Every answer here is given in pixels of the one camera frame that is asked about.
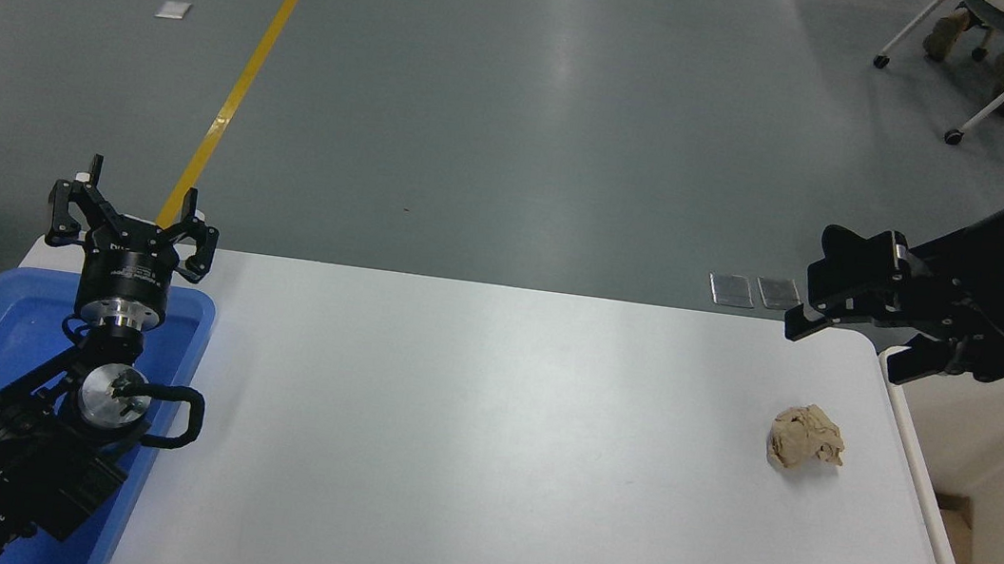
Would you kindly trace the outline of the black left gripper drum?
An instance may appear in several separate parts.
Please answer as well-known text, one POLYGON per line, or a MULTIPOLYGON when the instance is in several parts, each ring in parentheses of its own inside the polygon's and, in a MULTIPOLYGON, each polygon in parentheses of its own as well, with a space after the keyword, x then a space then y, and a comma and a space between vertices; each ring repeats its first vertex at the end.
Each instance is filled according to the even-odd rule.
POLYGON ((179 266, 177 251, 162 241, 149 243, 151 235, 129 227, 128 244, 107 227, 91 228, 84 237, 85 260, 75 302, 119 299, 138 302, 150 312, 165 314, 171 274, 179 266))

